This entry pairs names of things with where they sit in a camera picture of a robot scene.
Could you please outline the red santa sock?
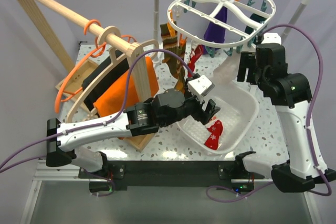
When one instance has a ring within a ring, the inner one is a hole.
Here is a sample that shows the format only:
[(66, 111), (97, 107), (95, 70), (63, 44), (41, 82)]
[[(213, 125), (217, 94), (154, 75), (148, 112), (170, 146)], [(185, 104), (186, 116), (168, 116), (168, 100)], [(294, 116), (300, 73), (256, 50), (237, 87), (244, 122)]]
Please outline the red santa sock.
[(223, 133), (223, 124), (220, 120), (214, 122), (213, 125), (207, 128), (210, 136), (205, 141), (204, 145), (212, 150), (218, 149), (219, 138)]
[(191, 48), (191, 53), (190, 53), (187, 65), (191, 69), (192, 72), (194, 72), (195, 64), (199, 60), (199, 58), (202, 56), (202, 54), (203, 54), (203, 46), (202, 45), (198, 45), (196, 47)]

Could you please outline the white sock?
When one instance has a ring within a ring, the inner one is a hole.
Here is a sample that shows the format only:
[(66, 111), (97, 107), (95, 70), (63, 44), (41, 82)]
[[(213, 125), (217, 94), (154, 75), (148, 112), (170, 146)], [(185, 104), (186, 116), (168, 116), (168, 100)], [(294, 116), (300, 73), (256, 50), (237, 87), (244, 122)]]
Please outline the white sock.
[(226, 85), (235, 80), (238, 75), (240, 55), (227, 57), (223, 63), (213, 71), (213, 82), (216, 85)]

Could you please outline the dark green sock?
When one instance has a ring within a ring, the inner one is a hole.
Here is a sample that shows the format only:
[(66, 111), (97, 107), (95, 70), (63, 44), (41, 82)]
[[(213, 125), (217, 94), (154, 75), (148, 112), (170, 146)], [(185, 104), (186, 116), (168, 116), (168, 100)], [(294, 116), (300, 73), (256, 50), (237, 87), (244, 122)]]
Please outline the dark green sock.
[(250, 17), (247, 17), (243, 12), (239, 11), (237, 14), (238, 19), (243, 22), (246, 27), (249, 27), (248, 32), (244, 32), (241, 37), (241, 43), (253, 43), (258, 33), (262, 30), (263, 23), (270, 17), (267, 13), (253, 13)]

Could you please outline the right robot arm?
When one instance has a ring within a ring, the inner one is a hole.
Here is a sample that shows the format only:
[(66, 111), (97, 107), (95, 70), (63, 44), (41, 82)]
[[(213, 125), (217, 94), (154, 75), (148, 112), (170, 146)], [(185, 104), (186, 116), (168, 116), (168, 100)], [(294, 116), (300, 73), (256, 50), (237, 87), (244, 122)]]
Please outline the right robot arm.
[(316, 184), (335, 180), (335, 170), (326, 165), (312, 120), (314, 98), (308, 79), (301, 73), (288, 73), (284, 46), (257, 45), (254, 52), (242, 51), (238, 82), (256, 85), (275, 107), (287, 144), (285, 162), (266, 159), (255, 151), (238, 155), (234, 173), (246, 178), (252, 172), (271, 177), (283, 193), (312, 192)]

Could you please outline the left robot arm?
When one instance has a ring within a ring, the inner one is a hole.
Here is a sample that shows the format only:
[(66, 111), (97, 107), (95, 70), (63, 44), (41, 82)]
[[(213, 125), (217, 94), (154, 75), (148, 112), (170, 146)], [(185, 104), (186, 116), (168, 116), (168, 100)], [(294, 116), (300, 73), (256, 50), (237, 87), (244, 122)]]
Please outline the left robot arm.
[(156, 133), (188, 116), (207, 124), (220, 111), (215, 101), (200, 101), (189, 91), (168, 89), (144, 102), (136, 103), (118, 113), (80, 123), (47, 122), (48, 167), (75, 165), (97, 178), (109, 177), (107, 156), (93, 152), (86, 144), (108, 138), (129, 138)]

